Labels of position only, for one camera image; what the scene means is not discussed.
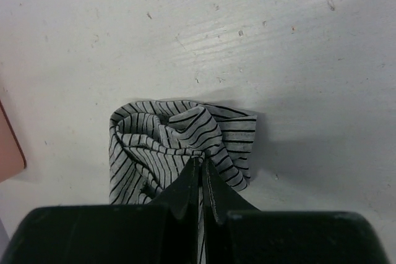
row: table surface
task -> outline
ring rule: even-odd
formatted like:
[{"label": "table surface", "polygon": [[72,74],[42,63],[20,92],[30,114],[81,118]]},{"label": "table surface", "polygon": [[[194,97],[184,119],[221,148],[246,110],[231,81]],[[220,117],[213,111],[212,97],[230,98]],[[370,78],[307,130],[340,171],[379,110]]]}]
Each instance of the table surface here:
[{"label": "table surface", "polygon": [[108,120],[128,101],[256,112],[263,210],[353,210],[396,261],[394,0],[0,0],[0,100],[27,169],[0,184],[9,234],[33,208],[108,203]]}]

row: fabric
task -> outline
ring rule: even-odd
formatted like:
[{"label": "fabric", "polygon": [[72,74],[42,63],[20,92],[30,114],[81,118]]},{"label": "fabric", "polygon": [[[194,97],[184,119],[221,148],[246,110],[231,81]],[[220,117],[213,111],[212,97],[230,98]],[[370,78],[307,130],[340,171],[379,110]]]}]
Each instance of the fabric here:
[{"label": "fabric", "polygon": [[[255,129],[256,116],[188,100],[137,101],[120,107],[110,118],[110,203],[150,202],[190,158],[210,158],[230,187],[245,189]],[[203,244],[200,233],[199,262],[205,258]]]}]

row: stain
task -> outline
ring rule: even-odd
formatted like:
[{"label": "stain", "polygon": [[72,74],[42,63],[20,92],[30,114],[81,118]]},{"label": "stain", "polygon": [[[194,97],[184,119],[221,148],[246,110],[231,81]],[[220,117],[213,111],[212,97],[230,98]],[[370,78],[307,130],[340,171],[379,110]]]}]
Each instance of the stain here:
[{"label": "stain", "polygon": [[335,5],[333,0],[327,0],[327,5],[331,11],[335,11]]}]

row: folded cloth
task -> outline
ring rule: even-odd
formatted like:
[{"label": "folded cloth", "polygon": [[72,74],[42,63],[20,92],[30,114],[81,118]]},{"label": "folded cloth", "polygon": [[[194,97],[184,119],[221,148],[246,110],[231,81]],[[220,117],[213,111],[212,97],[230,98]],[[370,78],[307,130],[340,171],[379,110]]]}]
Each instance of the folded cloth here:
[{"label": "folded cloth", "polygon": [[190,158],[210,158],[236,191],[248,186],[256,116],[189,100],[136,101],[110,118],[110,203],[145,204]]}]

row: pink object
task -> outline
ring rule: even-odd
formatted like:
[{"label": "pink object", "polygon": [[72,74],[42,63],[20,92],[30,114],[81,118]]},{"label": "pink object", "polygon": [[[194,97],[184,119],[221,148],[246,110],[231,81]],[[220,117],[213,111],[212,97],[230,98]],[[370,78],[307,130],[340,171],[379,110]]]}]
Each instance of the pink object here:
[{"label": "pink object", "polygon": [[0,182],[24,170],[26,161],[0,103]]}]

